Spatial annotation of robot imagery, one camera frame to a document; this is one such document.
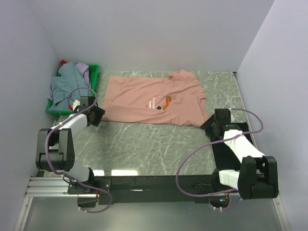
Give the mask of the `pink printed t-shirt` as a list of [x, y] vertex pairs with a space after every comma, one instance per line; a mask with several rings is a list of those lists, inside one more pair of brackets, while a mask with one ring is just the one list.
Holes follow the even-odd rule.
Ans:
[[209, 116], [197, 77], [186, 70], [168, 77], [109, 78], [104, 121], [200, 127]]

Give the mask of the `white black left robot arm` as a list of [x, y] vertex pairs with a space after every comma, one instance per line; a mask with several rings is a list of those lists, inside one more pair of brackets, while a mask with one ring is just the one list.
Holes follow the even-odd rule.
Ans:
[[38, 132], [36, 167], [69, 179], [69, 186], [81, 193], [90, 194], [96, 189], [93, 170], [75, 160], [73, 137], [88, 126], [97, 127], [105, 111], [96, 97], [83, 96], [72, 114], [52, 128]]

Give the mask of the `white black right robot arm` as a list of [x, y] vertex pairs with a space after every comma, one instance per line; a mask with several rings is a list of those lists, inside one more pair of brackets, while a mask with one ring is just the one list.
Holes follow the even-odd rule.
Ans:
[[230, 109], [215, 109], [201, 129], [211, 141], [217, 168], [211, 180], [213, 190], [231, 187], [245, 200], [278, 196], [277, 161], [253, 145], [248, 123], [233, 123]]

